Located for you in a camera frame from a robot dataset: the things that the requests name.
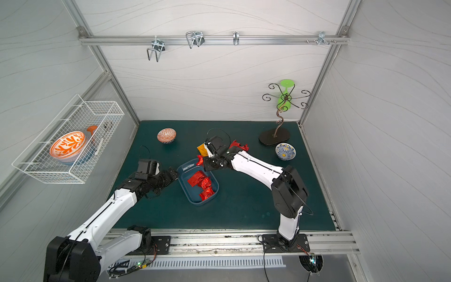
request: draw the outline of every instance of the blue plastic tray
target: blue plastic tray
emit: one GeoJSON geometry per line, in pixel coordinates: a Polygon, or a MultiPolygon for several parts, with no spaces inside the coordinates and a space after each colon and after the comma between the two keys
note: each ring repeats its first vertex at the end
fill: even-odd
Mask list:
{"type": "Polygon", "coordinates": [[[179,166],[177,172],[179,173],[180,186],[182,186],[182,190],[183,192],[185,192],[188,201],[193,205],[201,206],[216,197],[216,194],[218,194],[219,191],[219,183],[211,171],[204,171],[203,166],[196,166],[196,163],[198,161],[198,159],[193,159],[187,163],[184,163],[183,165],[179,166]],[[205,201],[202,201],[201,197],[199,196],[199,194],[202,193],[202,188],[197,185],[191,187],[191,185],[188,183],[188,179],[190,179],[198,171],[203,171],[206,176],[210,177],[212,181],[212,190],[213,192],[215,192],[205,201]]]}

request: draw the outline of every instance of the blue and white bowl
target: blue and white bowl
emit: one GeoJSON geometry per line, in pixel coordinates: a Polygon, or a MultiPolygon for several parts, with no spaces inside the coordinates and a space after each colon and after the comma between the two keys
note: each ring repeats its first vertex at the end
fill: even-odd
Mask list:
{"type": "Polygon", "coordinates": [[[296,156],[296,150],[288,143],[280,143],[276,146],[276,154],[283,161],[292,160],[296,156]]]}

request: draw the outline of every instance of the white wall panel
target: white wall panel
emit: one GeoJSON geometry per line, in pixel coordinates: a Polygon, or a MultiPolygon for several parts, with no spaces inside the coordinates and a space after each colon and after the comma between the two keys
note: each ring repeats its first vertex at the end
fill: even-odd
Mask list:
{"type": "Polygon", "coordinates": [[[451,2],[362,2],[304,124],[370,281],[451,278],[451,2]]]}
{"type": "Polygon", "coordinates": [[[94,35],[335,34],[348,0],[77,0],[94,35]]]}
{"type": "MultiPolygon", "coordinates": [[[[116,101],[125,108],[109,82],[91,100],[116,101]]],[[[47,244],[55,236],[69,234],[105,202],[134,130],[125,113],[85,184],[49,185],[28,177],[0,212],[2,281],[42,281],[47,244]]]]}
{"type": "Polygon", "coordinates": [[[102,70],[61,1],[3,1],[0,25],[1,183],[13,160],[102,70]]]}
{"type": "MultiPolygon", "coordinates": [[[[168,46],[157,63],[145,46],[103,46],[142,120],[277,120],[277,99],[262,100],[270,83],[292,79],[293,97],[311,90],[325,46],[168,46]]],[[[293,100],[298,106],[307,99],[293,100]]],[[[298,120],[302,110],[283,113],[298,120]]]]}

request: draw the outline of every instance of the gray floor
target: gray floor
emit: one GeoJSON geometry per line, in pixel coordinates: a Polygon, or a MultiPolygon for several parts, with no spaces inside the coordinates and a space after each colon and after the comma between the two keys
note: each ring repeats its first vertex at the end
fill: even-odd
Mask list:
{"type": "MultiPolygon", "coordinates": [[[[324,267],[319,275],[312,274],[308,282],[355,282],[351,266],[346,255],[323,256],[324,267]]],[[[270,282],[305,282],[308,272],[301,266],[297,256],[284,256],[286,268],[267,268],[270,282]]],[[[103,273],[98,282],[111,282],[103,273]]],[[[189,269],[189,270],[139,270],[119,278],[120,282],[135,281],[177,281],[177,282],[264,282],[263,268],[257,269],[189,269]]]]}

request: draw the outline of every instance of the yellow wrapper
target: yellow wrapper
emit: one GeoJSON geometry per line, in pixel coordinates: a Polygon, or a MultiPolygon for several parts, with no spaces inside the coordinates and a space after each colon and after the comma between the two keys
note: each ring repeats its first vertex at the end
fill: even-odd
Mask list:
{"type": "Polygon", "coordinates": [[[207,148],[205,148],[205,144],[202,144],[198,147],[199,153],[202,157],[208,157],[207,148]]]}

